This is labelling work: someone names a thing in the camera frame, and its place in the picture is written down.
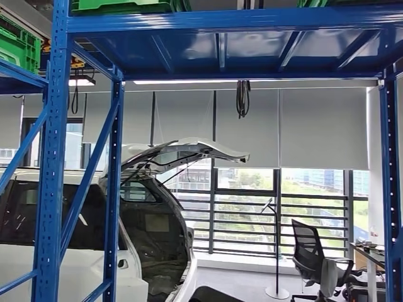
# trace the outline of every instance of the perforated steel post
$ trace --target perforated steel post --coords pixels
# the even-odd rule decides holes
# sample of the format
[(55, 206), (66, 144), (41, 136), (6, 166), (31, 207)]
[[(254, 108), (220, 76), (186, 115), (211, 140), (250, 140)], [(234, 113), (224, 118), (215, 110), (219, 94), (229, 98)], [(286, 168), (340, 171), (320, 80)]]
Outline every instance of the perforated steel post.
[[(122, 74), (114, 67), (114, 72), (122, 79)], [(112, 302), (116, 299), (116, 269), (118, 266), (118, 220), (120, 202), (120, 170), (122, 155), (122, 133), (123, 122), (123, 97), (125, 84), (122, 81), (112, 81), (112, 103), (118, 103), (109, 134), (109, 162), (107, 187), (107, 204), (105, 223), (105, 259), (103, 263), (103, 282), (110, 284), (103, 292), (103, 302)]]
[(60, 271), (61, 200), (63, 184), (65, 141), (67, 123), (67, 93), (72, 43), (66, 32), (69, 0), (54, 2), (52, 49), (49, 70), (48, 119), (44, 133), (44, 151), (39, 176), (38, 225), (35, 238), (38, 269), (32, 300), (55, 302)]
[[(385, 77), (394, 72), (395, 67), (390, 66)], [(401, 226), (396, 81), (380, 81), (380, 92), (386, 295), (388, 302), (401, 301), (401, 259), (392, 257)]]

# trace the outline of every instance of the white car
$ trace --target white car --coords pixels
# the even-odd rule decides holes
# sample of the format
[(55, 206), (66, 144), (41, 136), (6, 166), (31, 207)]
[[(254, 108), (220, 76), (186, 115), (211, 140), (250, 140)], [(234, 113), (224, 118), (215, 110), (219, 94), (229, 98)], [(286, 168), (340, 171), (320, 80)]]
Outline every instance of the white car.
[[(245, 162), (249, 155), (198, 138), (122, 148), (116, 301), (187, 302), (192, 297), (197, 269), (193, 231), (186, 227), (179, 202), (155, 176), (205, 158)], [(82, 301), (102, 282), (107, 171), (92, 179), (62, 262), (60, 302)], [(63, 220), (83, 175), (65, 171)], [(32, 270), (38, 178), (38, 169), (17, 169), (0, 196), (0, 284)], [(29, 302), (31, 286), (32, 281), (23, 283), (0, 301)]]

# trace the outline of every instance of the blue metal shelving rack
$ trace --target blue metal shelving rack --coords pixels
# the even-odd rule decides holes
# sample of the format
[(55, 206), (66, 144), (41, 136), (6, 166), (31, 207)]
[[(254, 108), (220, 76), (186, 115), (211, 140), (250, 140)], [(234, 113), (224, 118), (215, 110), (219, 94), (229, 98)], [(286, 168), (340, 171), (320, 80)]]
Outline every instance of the blue metal shelving rack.
[[(83, 38), (93, 46), (91, 53), (75, 42)], [(111, 79), (112, 96), (110, 110), (62, 228), (60, 201), (72, 52)], [(403, 73), (396, 70), (396, 63), (401, 57), (402, 5), (84, 17), (69, 16), (69, 0), (55, 0), (48, 86), (32, 75), (19, 77), (21, 72), (17, 77), (45, 88), (44, 111), (0, 180), (4, 189), (45, 123), (34, 267), (0, 294), (33, 277), (32, 301), (57, 300), (60, 263), (110, 135), (103, 282), (85, 301), (102, 294), (103, 301), (115, 301), (125, 81), (370, 78), (379, 80), (380, 93), (387, 296), (389, 302), (401, 302), (403, 230), (396, 80)], [(15, 69), (6, 69), (16, 76)]]

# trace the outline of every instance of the car trunk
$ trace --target car trunk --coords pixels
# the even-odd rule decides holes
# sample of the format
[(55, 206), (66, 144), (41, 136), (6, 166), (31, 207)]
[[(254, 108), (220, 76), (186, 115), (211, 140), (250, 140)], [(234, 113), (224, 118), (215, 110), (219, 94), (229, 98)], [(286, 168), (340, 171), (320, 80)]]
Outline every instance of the car trunk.
[[(193, 233), (188, 231), (182, 206), (155, 176), (207, 158), (245, 162), (249, 155), (198, 138), (122, 149), (120, 217), (149, 283), (149, 302), (174, 299), (189, 277), (192, 255)], [(108, 173), (106, 168), (100, 178), (105, 191)]]

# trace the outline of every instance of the white window shade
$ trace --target white window shade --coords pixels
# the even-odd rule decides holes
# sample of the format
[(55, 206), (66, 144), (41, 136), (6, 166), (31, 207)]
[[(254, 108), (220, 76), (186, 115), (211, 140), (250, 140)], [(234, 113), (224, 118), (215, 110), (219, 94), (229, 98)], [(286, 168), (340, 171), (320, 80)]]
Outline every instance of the white window shade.
[[(70, 93), (70, 106), (67, 112), (67, 116), (69, 118), (82, 118), (84, 116), (84, 104), (85, 100), (85, 94), (79, 93), (78, 100), (78, 110), (76, 114), (73, 114), (71, 110), (71, 106), (73, 98), (72, 93)], [(28, 94), (25, 96), (25, 102), (23, 104), (23, 113), (24, 118), (37, 118), (43, 109), (42, 95), (38, 94)]]
[(185, 137), (212, 140), (212, 91), (156, 92), (154, 144)]
[(281, 93), (282, 167), (368, 169), (365, 88)]
[[(83, 142), (98, 140), (111, 104), (110, 93), (89, 93), (84, 124)], [(125, 94), (122, 143), (149, 143), (151, 132), (152, 92)]]
[(23, 98), (0, 97), (0, 148), (17, 149), (20, 146)]
[(235, 91), (217, 91), (216, 141), (235, 151), (249, 152), (245, 165), (217, 160), (219, 167), (278, 167), (278, 90), (252, 90), (250, 110), (238, 118)]

